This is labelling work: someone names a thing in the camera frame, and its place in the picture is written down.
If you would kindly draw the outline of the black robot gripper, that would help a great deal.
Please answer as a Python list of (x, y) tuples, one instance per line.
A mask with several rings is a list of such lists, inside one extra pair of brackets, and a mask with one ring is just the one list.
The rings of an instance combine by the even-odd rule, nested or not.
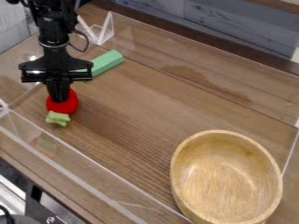
[(86, 35), (76, 29), (78, 23), (76, 0), (28, 0), (26, 7), (38, 28), (38, 44), (42, 56), (18, 65), (22, 82), (66, 81), (61, 90), (56, 82), (46, 84), (49, 97), (54, 102), (69, 99), (73, 81), (92, 79), (93, 63), (69, 56), (66, 46), (70, 44), (69, 35), (74, 32)]

